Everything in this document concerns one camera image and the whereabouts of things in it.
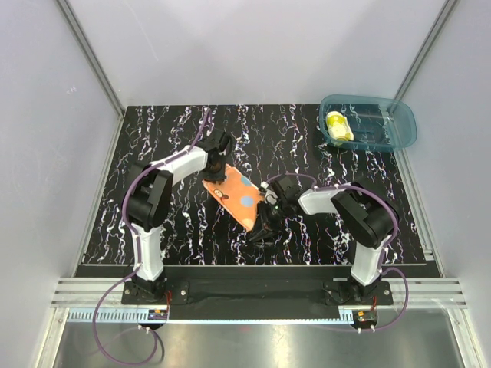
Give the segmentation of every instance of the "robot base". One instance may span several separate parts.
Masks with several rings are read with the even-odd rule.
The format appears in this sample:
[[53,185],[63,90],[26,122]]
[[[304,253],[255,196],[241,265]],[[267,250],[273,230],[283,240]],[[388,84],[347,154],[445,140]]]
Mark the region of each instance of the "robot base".
[[140,278],[132,278],[124,283],[122,304],[145,305],[167,304],[166,293],[170,292],[170,303],[173,305],[186,304],[189,283],[186,281],[172,282],[161,276],[149,283]]
[[393,305],[392,291],[388,281],[379,281],[370,286],[364,295],[353,291],[350,281],[329,281],[324,283],[325,303],[329,306],[339,305],[363,305],[371,307],[374,297],[377,297],[377,305]]

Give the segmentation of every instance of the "blue dot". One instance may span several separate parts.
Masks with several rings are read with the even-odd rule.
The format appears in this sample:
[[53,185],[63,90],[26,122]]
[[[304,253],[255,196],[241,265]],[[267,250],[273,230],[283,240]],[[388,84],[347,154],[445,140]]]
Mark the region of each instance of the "blue dot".
[[243,176],[241,179],[242,183],[246,184],[247,186],[251,186],[252,183],[247,179],[245,176]]
[[254,204],[254,199],[252,199],[251,196],[249,195],[244,195],[241,199],[240,199],[240,203],[244,206],[244,207],[252,207],[252,205]]

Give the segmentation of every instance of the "metal floor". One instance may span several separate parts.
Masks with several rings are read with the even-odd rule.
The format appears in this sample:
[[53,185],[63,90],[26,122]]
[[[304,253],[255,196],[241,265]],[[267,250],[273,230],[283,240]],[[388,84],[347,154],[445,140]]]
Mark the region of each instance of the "metal floor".
[[[381,310],[380,324],[393,319]],[[132,324],[98,324],[108,343]],[[341,328],[349,332],[333,332]],[[166,368],[464,367],[444,310],[409,310],[393,328],[358,335],[351,327],[312,325],[168,324],[158,330],[165,346],[146,366]],[[107,345],[128,362],[145,359],[153,340],[135,330]],[[116,367],[96,350],[91,325],[67,323],[57,368]]]

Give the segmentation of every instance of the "yellow object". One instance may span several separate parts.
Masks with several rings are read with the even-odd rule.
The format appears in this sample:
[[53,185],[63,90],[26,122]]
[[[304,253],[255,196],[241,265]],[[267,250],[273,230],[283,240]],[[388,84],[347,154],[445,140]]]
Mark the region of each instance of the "yellow object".
[[325,125],[328,128],[328,133],[335,140],[354,140],[353,132],[348,124],[348,119],[337,111],[328,113]]

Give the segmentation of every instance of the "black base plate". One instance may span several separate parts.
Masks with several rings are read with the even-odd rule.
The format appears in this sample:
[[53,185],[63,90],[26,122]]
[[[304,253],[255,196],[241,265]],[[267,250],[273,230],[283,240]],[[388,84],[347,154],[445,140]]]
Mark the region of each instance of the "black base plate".
[[121,298],[122,304],[166,304],[166,292],[170,291],[172,305],[183,305],[187,303],[187,298],[189,295],[189,282],[187,281],[177,281],[177,282],[162,282],[157,287],[156,294],[162,295],[158,300],[155,299],[154,295],[148,293],[132,281],[127,281],[124,283],[123,297]]
[[374,297],[377,297],[377,305],[393,305],[392,291],[388,281],[380,281],[374,289],[361,301],[354,298],[346,297],[343,291],[347,289],[348,281],[326,281],[324,290],[326,293],[325,302],[327,305],[363,305],[371,307],[374,303]]

